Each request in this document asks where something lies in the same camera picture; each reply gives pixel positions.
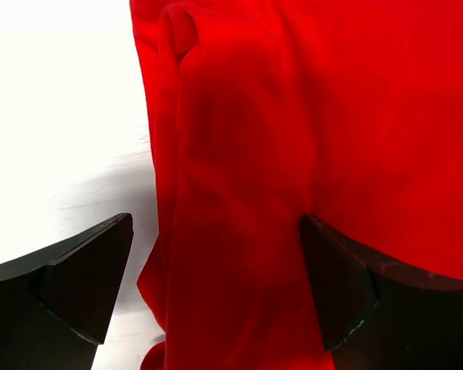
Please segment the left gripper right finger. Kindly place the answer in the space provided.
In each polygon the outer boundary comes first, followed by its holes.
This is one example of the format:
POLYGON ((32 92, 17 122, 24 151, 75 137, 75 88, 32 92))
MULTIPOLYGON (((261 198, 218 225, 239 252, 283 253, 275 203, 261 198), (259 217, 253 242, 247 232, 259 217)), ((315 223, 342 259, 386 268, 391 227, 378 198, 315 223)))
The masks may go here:
POLYGON ((463 369, 463 281, 404 263, 304 216, 300 239, 337 369, 463 369))

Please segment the red t shirt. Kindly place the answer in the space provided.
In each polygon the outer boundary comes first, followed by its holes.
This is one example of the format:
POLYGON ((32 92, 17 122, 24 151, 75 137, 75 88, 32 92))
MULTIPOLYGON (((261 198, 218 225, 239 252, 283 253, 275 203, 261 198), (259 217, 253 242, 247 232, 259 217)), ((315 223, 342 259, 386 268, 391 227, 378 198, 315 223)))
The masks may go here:
POLYGON ((463 279, 463 1, 133 1, 159 234, 144 369, 331 369, 312 214, 463 279))

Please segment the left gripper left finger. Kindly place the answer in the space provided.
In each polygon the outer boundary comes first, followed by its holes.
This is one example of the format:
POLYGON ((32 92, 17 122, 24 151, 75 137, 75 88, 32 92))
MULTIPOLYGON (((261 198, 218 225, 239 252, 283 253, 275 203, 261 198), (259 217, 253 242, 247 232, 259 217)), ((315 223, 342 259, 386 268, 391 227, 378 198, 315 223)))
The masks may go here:
POLYGON ((0 370, 90 369, 133 240, 121 213, 0 264, 0 370))

